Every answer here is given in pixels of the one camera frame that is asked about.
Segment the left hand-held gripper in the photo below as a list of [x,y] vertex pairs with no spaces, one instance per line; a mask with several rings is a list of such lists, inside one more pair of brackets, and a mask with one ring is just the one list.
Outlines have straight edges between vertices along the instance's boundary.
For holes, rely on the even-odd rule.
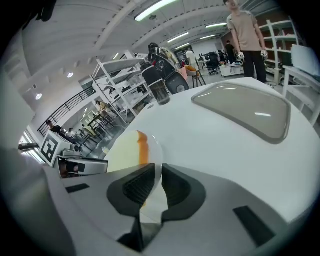
[[103,174],[108,169],[107,160],[84,157],[81,146],[52,131],[44,137],[40,154],[63,179]]

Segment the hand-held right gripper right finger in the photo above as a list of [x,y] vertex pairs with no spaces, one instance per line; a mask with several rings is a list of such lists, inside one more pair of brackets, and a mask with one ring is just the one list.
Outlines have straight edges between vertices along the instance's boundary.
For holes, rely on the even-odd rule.
[[258,248],[288,227],[267,203],[225,178],[164,164],[162,248]]

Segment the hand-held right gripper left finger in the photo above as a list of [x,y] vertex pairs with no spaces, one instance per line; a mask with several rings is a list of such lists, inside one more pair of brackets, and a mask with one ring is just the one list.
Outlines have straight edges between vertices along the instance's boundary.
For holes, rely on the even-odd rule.
[[140,210],[155,185],[153,163],[62,182],[80,210],[108,237],[142,241]]

